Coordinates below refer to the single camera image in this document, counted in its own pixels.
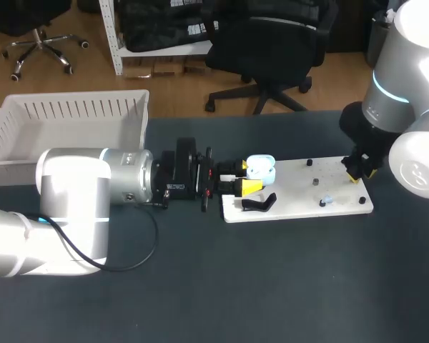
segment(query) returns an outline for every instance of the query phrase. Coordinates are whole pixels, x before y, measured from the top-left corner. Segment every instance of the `white board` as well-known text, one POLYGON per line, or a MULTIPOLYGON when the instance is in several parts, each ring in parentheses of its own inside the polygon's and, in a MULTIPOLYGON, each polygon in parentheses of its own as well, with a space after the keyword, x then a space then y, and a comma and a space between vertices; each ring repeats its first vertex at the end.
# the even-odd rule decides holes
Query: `white board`
POLYGON ((306 159, 277 161, 277 176, 272 186, 244 198, 222 196, 225 221, 264 222, 372 213, 373 204, 363 181, 358 184, 350 181, 342 158, 312 159, 312 166, 307 166, 306 159), (313 179, 319 179, 317 186, 313 185, 313 179), (242 199, 263 202, 271 193, 276 193, 277 201, 268 212, 243 211, 242 199), (320 200, 326 195, 332 197, 333 203, 321 207, 320 200), (366 198, 364 204, 359 203, 360 197, 366 198))

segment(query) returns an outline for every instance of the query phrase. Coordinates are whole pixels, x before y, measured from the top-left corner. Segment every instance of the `chair base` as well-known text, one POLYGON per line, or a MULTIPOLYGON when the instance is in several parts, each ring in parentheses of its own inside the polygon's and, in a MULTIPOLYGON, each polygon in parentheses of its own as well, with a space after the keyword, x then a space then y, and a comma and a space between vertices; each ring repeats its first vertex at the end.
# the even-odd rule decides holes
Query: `chair base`
MULTIPOLYGON (((286 106, 288 109, 293 111, 307 111, 307 109, 296 102, 294 99, 288 97, 283 93, 286 89, 290 89, 289 86, 277 86, 276 84, 267 84, 257 81, 257 84, 252 86, 245 86, 236 89, 230 89, 228 91, 218 91, 216 93, 211 93, 208 98, 208 102, 205 105, 205 111, 215 112, 216 105, 215 100, 221 99, 238 99, 238 98, 250 98, 253 96, 258 96, 259 101, 256 105, 256 108, 253 112, 253 115, 261 114, 264 109, 265 103, 268 99, 273 99, 280 104, 286 106)), ((299 86, 299 91, 301 93, 307 93, 312 88, 312 78, 307 76, 303 83, 299 86)))
POLYGON ((66 74, 73 74, 73 68, 70 64, 69 60, 62 54, 60 50, 57 50, 53 48, 50 44, 55 41, 63 41, 66 39, 71 39, 73 41, 76 41, 78 45, 83 48, 87 49, 89 48, 89 42, 85 39, 81 39, 78 36, 75 36, 74 34, 67 34, 65 36, 55 36, 52 38, 46 37, 46 32, 42 29, 34 29, 32 31, 32 34, 34 35, 33 41, 15 41, 13 43, 10 43, 7 45, 2 51, 1 55, 5 58, 9 58, 8 49, 15 47, 15 46, 28 46, 26 52, 24 52, 21 57, 18 58, 16 61, 16 65, 14 67, 14 72, 11 74, 11 80, 13 81, 19 81, 21 79, 21 69, 24 64, 24 62, 29 58, 30 55, 32 55, 35 51, 38 50, 44 50, 49 52, 52 56, 56 57, 56 59, 64 66, 64 72, 66 74))

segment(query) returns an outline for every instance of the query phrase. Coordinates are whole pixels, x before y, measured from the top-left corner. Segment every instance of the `black office chair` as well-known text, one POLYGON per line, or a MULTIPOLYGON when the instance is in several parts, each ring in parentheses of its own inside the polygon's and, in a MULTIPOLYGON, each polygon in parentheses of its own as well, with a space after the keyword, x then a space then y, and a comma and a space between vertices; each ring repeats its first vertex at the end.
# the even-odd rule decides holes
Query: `black office chair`
POLYGON ((78 45, 86 49, 89 42, 74 34, 46 37, 42 26, 49 26, 51 20, 60 16, 70 9, 72 0, 0 0, 0 32, 9 36, 19 37, 32 32, 33 41, 16 41, 10 43, 2 52, 5 59, 9 58, 8 48, 14 46, 29 46, 16 62, 14 73, 11 75, 13 81, 21 78, 21 68, 26 59, 35 51, 45 50, 54 55, 64 66, 67 74, 73 74, 73 68, 66 57, 50 43, 65 39, 75 40, 78 45))
POLYGON ((301 93, 312 87, 308 72, 324 62, 330 30, 337 16, 335 0, 240 0, 236 19, 220 25, 223 1, 204 0, 202 16, 213 47, 206 64, 212 69, 242 75, 242 88, 211 93, 205 106, 216 111, 215 100, 258 96, 253 114, 260 114, 268 99, 293 111, 306 108, 283 93, 298 86, 301 93))

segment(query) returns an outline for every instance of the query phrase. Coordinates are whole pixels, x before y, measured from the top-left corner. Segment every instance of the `black tabletop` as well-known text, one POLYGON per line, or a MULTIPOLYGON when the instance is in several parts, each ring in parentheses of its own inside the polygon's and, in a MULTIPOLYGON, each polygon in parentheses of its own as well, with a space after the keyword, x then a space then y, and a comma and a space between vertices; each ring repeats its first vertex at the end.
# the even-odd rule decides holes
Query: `black tabletop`
MULTIPOLYGON (((195 136, 217 160, 349 154, 340 113, 153 119, 147 148, 195 136)), ((226 224, 219 202, 154 210, 156 254, 133 272, 0 279, 0 342, 429 342, 429 200, 385 167, 369 215, 226 224)), ((1 187, 0 209, 36 211, 34 187, 1 187)), ((113 208, 109 263, 143 257, 150 220, 113 208)))

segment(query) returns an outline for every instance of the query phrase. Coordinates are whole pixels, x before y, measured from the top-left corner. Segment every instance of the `white plastic basket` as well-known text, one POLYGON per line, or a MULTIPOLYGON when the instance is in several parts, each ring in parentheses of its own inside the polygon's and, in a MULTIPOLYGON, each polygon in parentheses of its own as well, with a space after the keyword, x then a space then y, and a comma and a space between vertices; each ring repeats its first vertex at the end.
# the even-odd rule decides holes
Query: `white plastic basket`
POLYGON ((0 108, 0 186, 35 184, 50 148, 143 149, 147 90, 8 96, 0 108))

